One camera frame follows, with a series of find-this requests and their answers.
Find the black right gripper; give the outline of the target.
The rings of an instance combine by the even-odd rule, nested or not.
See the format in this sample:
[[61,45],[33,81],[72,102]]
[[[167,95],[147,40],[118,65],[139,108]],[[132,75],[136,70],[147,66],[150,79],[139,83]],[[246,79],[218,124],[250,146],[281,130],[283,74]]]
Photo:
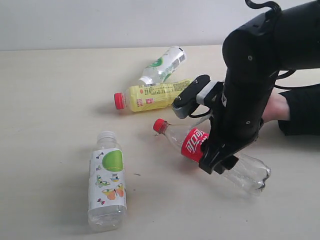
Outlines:
[[258,136],[262,114],[274,88],[277,70],[267,72],[228,67],[209,139],[201,145],[199,167],[208,174],[231,170],[235,153]]

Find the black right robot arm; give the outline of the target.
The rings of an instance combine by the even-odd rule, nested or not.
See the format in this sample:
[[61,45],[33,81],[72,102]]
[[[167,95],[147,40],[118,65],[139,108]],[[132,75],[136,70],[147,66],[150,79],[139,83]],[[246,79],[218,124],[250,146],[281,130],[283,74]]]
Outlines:
[[208,174],[231,169],[235,154],[257,139],[280,71],[320,66],[319,1],[286,10],[273,1],[259,7],[269,11],[232,31],[223,42],[224,82],[207,84],[196,97],[212,112],[199,161]]

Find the person's open hand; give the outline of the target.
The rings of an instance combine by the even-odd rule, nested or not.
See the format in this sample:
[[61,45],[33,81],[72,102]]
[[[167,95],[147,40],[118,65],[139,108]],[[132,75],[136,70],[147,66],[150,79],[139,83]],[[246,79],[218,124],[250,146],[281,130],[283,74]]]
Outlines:
[[290,107],[287,99],[279,93],[272,93],[262,114],[265,123],[270,121],[289,121]]

